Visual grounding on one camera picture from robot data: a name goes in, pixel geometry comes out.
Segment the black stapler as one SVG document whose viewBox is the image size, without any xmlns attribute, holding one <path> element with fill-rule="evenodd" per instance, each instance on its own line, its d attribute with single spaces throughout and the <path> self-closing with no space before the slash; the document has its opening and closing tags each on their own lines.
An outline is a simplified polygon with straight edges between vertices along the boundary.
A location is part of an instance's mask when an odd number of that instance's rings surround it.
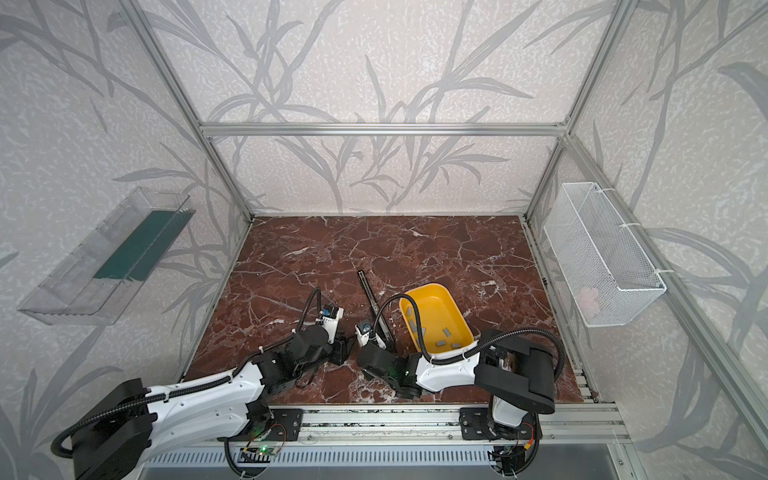
<svg viewBox="0 0 768 480">
<path fill-rule="evenodd" d="M 358 270 L 357 276 L 360 281 L 361 287 L 365 293 L 365 296 L 369 302 L 372 320 L 369 322 L 371 328 L 368 334 L 368 338 L 373 338 L 376 343 L 385 350 L 395 353 L 396 341 L 395 337 L 389 329 L 388 323 L 384 316 L 379 317 L 381 307 L 376 299 L 373 289 L 366 277 L 364 270 Z"/>
</svg>

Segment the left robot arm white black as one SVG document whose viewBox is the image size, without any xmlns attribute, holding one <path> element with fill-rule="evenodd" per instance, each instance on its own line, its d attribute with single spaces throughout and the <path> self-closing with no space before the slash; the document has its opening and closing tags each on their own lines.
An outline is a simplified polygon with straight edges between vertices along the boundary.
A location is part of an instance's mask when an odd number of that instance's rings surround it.
<svg viewBox="0 0 768 480">
<path fill-rule="evenodd" d="M 231 370 L 152 387 L 127 380 L 59 434 L 51 450 L 72 460 L 78 479 L 122 479 L 161 454 L 266 423 L 267 398 L 308 370 L 345 362 L 350 348 L 350 338 L 311 325 Z"/>
</svg>

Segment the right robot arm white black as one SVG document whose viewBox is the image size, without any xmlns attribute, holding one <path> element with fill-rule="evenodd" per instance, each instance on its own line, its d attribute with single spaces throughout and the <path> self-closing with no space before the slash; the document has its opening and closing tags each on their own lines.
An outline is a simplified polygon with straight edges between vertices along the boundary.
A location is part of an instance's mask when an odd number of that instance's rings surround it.
<svg viewBox="0 0 768 480">
<path fill-rule="evenodd" d="M 429 358 L 422 353 L 400 357 L 368 344 L 358 356 L 358 366 L 405 399 L 453 387 L 478 387 L 491 395 L 490 421 L 517 428 L 526 418 L 555 412 L 555 383 L 565 360 L 565 347 L 557 335 L 522 328 L 488 330 L 468 347 Z"/>
</svg>

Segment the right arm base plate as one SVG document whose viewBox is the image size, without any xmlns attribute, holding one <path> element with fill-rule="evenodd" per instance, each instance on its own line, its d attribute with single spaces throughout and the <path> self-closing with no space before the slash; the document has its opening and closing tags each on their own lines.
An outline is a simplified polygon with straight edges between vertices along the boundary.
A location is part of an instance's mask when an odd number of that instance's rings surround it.
<svg viewBox="0 0 768 480">
<path fill-rule="evenodd" d="M 529 441 L 540 439 L 540 429 L 534 416 L 516 408 L 504 412 L 509 405 L 501 407 L 464 407 L 459 410 L 459 427 L 463 440 Z"/>
</svg>

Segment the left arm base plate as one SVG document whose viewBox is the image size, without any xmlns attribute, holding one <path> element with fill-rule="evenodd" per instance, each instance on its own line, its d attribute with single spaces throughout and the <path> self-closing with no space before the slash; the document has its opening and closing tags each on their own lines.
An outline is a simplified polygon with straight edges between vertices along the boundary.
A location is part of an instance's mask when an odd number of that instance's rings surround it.
<svg viewBox="0 0 768 480">
<path fill-rule="evenodd" d="M 296 442 L 303 423 L 304 410 L 278 408 L 254 423 L 251 438 L 254 441 Z"/>
</svg>

